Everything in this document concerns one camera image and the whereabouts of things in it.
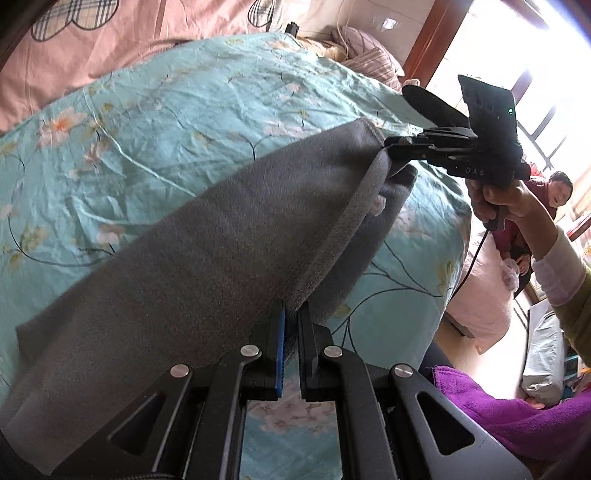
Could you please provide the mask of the right forearm with sleeve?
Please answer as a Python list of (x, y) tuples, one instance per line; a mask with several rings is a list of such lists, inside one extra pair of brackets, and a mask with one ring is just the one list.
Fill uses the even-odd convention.
[(565, 233), (556, 228), (557, 238), (550, 249), (534, 257), (534, 271), (567, 339), (589, 367), (590, 268)]

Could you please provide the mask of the person's right hand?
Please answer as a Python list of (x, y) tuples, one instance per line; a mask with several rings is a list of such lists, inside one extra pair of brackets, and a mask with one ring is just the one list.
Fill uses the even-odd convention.
[(524, 236), (550, 235), (557, 228), (544, 205), (522, 181), (514, 181), (506, 189), (482, 185), (475, 180), (466, 181), (476, 216), (483, 221), (496, 218), (496, 208), (504, 207), (506, 217), (517, 224)]

